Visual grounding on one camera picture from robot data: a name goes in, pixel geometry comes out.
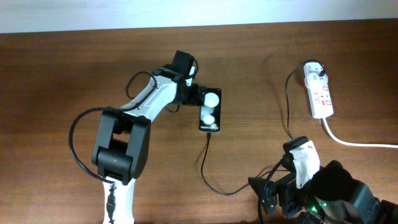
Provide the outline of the black Galaxy flip phone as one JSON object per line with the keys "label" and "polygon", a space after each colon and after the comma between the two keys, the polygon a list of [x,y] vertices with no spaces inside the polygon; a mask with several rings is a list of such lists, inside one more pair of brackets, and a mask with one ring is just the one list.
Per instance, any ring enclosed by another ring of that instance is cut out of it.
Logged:
{"label": "black Galaxy flip phone", "polygon": [[203,105],[200,108],[199,131],[218,133],[221,129],[221,96],[220,88],[207,88]]}

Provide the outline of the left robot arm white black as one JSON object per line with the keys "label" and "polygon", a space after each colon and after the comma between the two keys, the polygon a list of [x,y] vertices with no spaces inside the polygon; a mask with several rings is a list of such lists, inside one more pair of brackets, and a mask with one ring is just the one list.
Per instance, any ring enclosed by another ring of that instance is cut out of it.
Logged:
{"label": "left robot arm white black", "polygon": [[104,187],[104,223],[134,223],[134,186],[149,154],[152,122],[168,105],[202,106],[206,88],[192,81],[194,56],[176,51],[171,63],[149,72],[147,86],[120,108],[104,108],[91,156]]}

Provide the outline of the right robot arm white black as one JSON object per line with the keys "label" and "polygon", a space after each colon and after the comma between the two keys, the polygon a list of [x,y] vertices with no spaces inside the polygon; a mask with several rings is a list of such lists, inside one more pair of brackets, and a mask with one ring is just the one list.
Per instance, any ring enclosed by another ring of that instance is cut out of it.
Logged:
{"label": "right robot arm white black", "polygon": [[260,221],[262,212],[271,216],[280,206],[283,216],[295,217],[296,223],[397,224],[397,204],[375,197],[336,160],[302,186],[296,186],[296,174],[292,164],[279,162],[265,179],[248,178],[258,196]]}

